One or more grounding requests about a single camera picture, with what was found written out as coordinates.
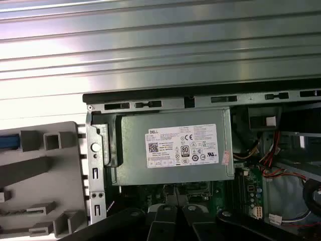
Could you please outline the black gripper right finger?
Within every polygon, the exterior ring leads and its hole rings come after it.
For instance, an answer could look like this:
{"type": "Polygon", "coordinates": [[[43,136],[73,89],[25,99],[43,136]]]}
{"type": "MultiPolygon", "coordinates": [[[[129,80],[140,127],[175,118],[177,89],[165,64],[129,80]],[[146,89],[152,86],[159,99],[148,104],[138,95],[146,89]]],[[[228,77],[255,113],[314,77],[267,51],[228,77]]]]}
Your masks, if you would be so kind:
{"type": "Polygon", "coordinates": [[[185,240],[302,240],[302,237],[239,212],[220,210],[216,215],[202,205],[177,197],[184,222],[178,234],[185,240]]]}

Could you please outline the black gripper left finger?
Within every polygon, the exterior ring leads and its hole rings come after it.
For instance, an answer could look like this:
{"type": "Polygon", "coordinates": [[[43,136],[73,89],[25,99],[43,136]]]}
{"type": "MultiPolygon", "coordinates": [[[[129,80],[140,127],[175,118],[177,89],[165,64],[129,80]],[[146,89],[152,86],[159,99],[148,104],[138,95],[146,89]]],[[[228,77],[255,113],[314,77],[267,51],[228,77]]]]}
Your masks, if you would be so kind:
{"type": "Polygon", "coordinates": [[[176,187],[124,187],[107,218],[64,240],[175,240],[176,187]]]}

